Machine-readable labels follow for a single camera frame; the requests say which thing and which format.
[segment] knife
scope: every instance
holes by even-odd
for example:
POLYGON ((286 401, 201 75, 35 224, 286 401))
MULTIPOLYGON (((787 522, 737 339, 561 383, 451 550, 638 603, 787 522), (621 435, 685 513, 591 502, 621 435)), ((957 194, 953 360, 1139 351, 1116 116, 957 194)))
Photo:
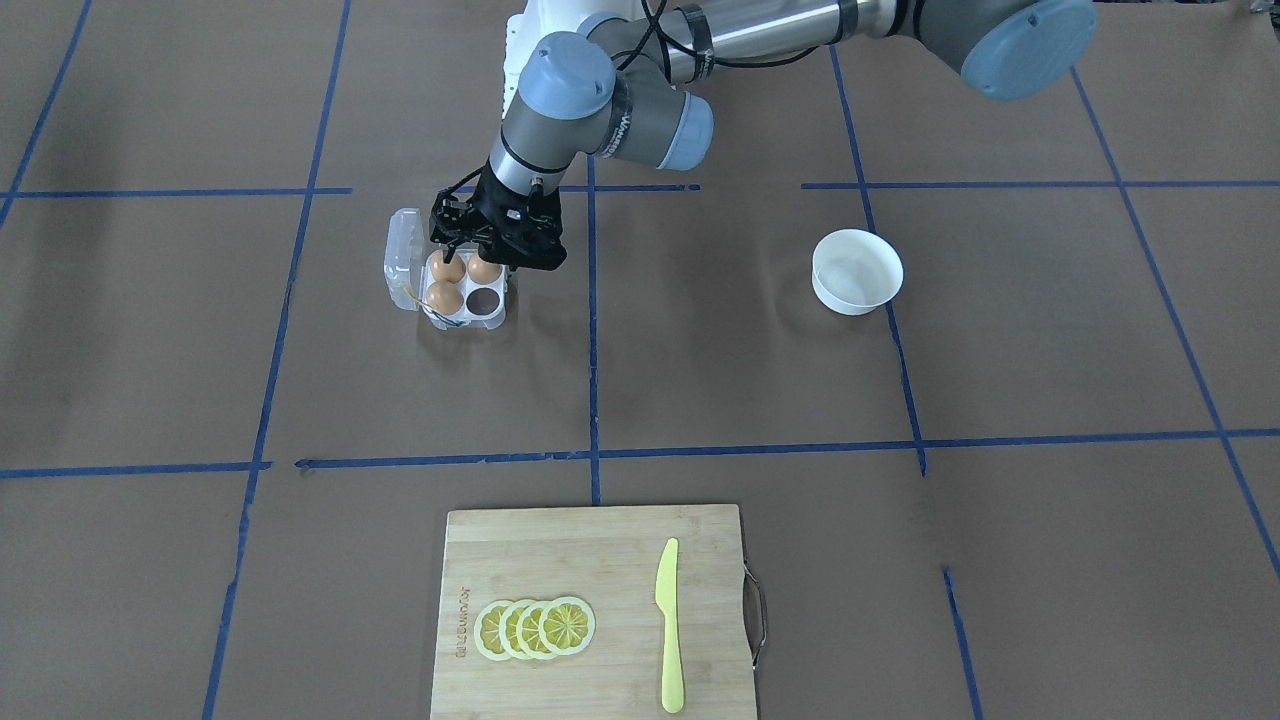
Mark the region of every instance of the knife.
POLYGON ((685 707, 685 673, 680 664, 680 621, 676 619, 676 556, 680 541, 671 538, 658 561, 653 600, 666 618, 662 642, 662 708, 675 715, 685 707))

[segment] cutting board handle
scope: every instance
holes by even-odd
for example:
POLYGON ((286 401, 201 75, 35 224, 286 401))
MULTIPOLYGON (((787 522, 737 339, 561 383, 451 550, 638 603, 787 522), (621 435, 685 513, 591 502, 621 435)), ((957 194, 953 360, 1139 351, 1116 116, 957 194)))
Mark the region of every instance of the cutting board handle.
POLYGON ((744 559, 742 560, 742 623, 746 626, 746 644, 751 648, 751 671, 756 671, 760 667, 760 653, 764 652, 764 646, 769 642, 769 609, 764 603, 764 585, 760 584, 759 578, 751 571, 751 564, 744 559), (749 598, 755 600, 755 619, 760 625, 759 642, 751 643, 751 612, 749 598))

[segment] brown egg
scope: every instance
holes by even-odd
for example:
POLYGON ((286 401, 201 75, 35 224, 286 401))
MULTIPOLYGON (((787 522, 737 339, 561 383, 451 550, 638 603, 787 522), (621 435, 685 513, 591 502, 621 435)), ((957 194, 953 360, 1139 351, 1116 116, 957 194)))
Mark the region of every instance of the brown egg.
POLYGON ((476 252, 471 256, 471 260, 467 260, 467 274, 480 284, 489 284, 502 277, 502 265, 485 263, 480 258, 480 254, 476 252))
POLYGON ((431 268, 431 277, 440 282, 456 283, 462 279, 463 273, 467 272, 467 266, 462 264, 462 258, 457 255, 453 256, 453 261, 444 264, 444 251, 436 250, 428 259, 428 265, 431 268))
POLYGON ((426 306, 442 315, 452 315, 462 309, 462 291, 453 283, 431 283, 426 288, 426 306))

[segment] cutting board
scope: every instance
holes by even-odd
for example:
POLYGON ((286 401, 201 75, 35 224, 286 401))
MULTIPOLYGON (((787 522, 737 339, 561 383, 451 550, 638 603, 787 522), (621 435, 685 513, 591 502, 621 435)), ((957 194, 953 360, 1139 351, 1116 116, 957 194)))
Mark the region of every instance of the cutting board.
POLYGON ((736 505, 451 512, 431 719, 672 717, 659 698, 663 618, 653 598, 667 538, 680 539, 685 708, 675 717, 755 720, 736 505), (566 594, 595 611, 581 653, 494 662, 475 650, 475 615, 490 602, 566 594))

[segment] sliced lemon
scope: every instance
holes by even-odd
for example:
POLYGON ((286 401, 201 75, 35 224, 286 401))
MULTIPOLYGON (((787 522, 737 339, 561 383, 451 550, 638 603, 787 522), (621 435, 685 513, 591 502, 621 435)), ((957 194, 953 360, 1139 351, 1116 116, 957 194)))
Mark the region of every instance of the sliced lemon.
POLYGON ((471 630, 476 650, 494 662, 511 660, 511 655, 502 650, 502 612, 508 607, 511 607, 509 600, 490 602, 476 616, 475 628, 471 630))
POLYGON ((503 652, 515 657, 516 660, 529 660, 529 653, 520 650, 520 614, 525 611, 526 607, 532 605, 532 600, 517 600, 507 606, 502 611, 502 616, 498 618, 498 625, 502 628, 502 634, 498 635, 498 642, 502 644, 503 652))
POLYGON ((538 628, 541 624, 543 611, 549 602, 535 602, 520 611, 520 620, 516 621, 516 641, 520 650, 535 660, 550 660, 556 653, 543 644, 538 628))
POLYGON ((556 655, 577 655, 595 637, 595 612, 580 597, 558 597, 547 603, 538 639, 556 655))

